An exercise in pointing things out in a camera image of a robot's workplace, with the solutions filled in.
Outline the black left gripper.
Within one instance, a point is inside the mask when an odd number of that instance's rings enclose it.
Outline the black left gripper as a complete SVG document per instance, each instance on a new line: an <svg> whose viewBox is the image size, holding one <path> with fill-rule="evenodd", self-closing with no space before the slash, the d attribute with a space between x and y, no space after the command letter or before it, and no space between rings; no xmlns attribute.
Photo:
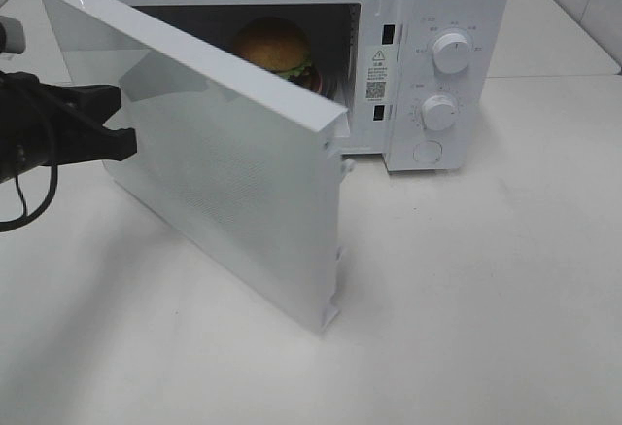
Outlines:
<svg viewBox="0 0 622 425"><path fill-rule="evenodd" d="M135 155L133 128L105 126L120 108L116 86L51 85L34 74L1 72L1 182L39 166L48 167L50 178L57 179L57 168L50 165L48 128L57 140L60 165Z"/></svg>

